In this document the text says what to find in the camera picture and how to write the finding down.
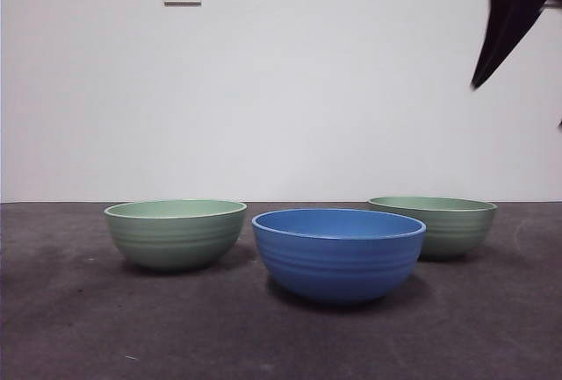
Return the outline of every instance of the green bowl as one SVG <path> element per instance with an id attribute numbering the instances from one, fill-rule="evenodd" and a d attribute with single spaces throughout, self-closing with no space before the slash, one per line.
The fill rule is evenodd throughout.
<path id="1" fill-rule="evenodd" d="M 494 220 L 497 206 L 461 198 L 378 197 L 369 200 L 374 211 L 398 213 L 427 226 L 421 257 L 446 260 L 478 246 Z"/>
<path id="2" fill-rule="evenodd" d="M 163 200 L 105 209 L 113 242 L 131 262 L 159 270 L 214 262 L 236 242 L 246 205 L 223 200 Z"/>

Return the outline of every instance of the white wall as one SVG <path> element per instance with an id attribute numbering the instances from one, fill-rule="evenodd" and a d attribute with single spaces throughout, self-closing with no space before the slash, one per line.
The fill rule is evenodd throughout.
<path id="1" fill-rule="evenodd" d="M 562 197 L 562 13 L 471 92 L 487 0 L 2 1 L 4 201 Z"/>

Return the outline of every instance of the black object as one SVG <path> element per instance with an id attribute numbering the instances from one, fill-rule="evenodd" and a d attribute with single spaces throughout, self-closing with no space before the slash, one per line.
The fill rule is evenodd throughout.
<path id="1" fill-rule="evenodd" d="M 504 62 L 541 14 L 546 0 L 490 0 L 486 39 L 472 78 L 477 89 Z"/>

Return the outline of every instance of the dark fabric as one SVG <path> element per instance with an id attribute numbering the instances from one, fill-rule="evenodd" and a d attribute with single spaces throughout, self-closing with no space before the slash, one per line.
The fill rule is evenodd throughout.
<path id="1" fill-rule="evenodd" d="M 252 216 L 309 205 L 251 204 L 227 255 L 179 275 L 125 263 L 105 204 L 3 205 L 2 379 L 562 378 L 562 203 L 500 204 L 483 246 L 353 308 L 256 255 Z"/>

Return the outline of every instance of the ceramic bowl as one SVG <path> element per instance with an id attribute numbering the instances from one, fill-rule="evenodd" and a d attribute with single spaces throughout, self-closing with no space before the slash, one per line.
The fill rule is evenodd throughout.
<path id="1" fill-rule="evenodd" d="M 446 260 L 478 246 L 490 229 L 496 205 L 460 198 L 379 197 L 369 200 L 374 211 L 397 213 L 424 222 L 428 228 L 421 257 Z"/>
<path id="2" fill-rule="evenodd" d="M 425 225 L 390 213 L 292 209 L 252 219 L 265 267 L 279 284 L 314 301 L 350 305 L 403 283 Z"/>
<path id="3" fill-rule="evenodd" d="M 113 242 L 131 262 L 159 270 L 217 260 L 238 239 L 246 205 L 223 200 L 165 200 L 105 209 Z"/>

